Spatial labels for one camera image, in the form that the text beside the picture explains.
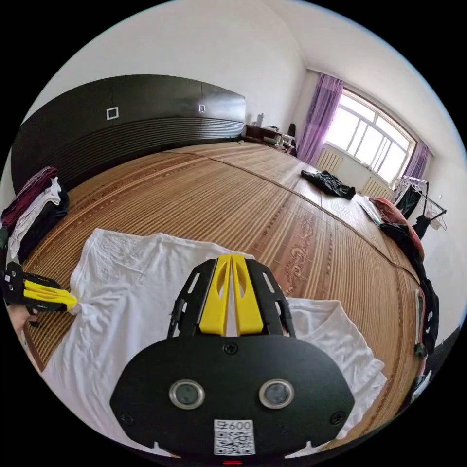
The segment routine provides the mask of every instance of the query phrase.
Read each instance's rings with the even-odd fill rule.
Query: black wardrobe
[[[46,165],[67,190],[131,159],[241,135],[245,98],[200,81],[125,75],[74,88],[46,103],[12,145],[13,187]]]

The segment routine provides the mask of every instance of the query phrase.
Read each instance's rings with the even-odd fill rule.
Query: radiator
[[[389,201],[393,201],[394,198],[394,192],[376,177],[368,179],[361,194],[370,198],[385,198]]]
[[[321,172],[327,170],[330,174],[334,175],[339,165],[342,162],[342,156],[329,149],[324,149],[321,151],[320,158],[316,164],[316,168]]]

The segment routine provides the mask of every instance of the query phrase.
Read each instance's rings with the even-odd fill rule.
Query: white t-shirt
[[[76,416],[99,433],[133,448],[169,455],[157,444],[149,449],[130,440],[110,408],[110,397],[126,364],[166,338],[175,299],[192,269],[232,252],[213,243],[162,233],[141,237],[96,229],[71,277],[77,316],[47,363],[44,380]],[[384,386],[384,363],[374,358],[340,302],[288,302],[297,337],[313,343],[337,363],[354,395],[355,406],[338,435],[343,438]],[[227,335],[236,335],[233,312],[228,315]]]

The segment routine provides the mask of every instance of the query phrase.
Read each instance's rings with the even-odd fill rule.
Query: ceiling
[[[420,73],[394,48],[357,23],[300,0],[263,0],[295,37],[310,70],[338,77],[399,115],[435,156],[466,163],[466,150],[446,108]]]

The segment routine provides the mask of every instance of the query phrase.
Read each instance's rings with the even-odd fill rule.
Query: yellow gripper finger
[[[26,298],[32,298],[34,300],[63,303],[66,305],[67,311],[71,310],[78,303],[77,300],[66,290],[43,286],[31,281],[24,281],[23,295]]]
[[[235,319],[237,335],[259,334],[263,330],[263,319],[242,254],[232,255],[233,292],[235,296]]]
[[[225,336],[227,312],[229,306],[230,254],[221,254],[217,258],[216,268],[204,304],[199,329],[204,334]]]

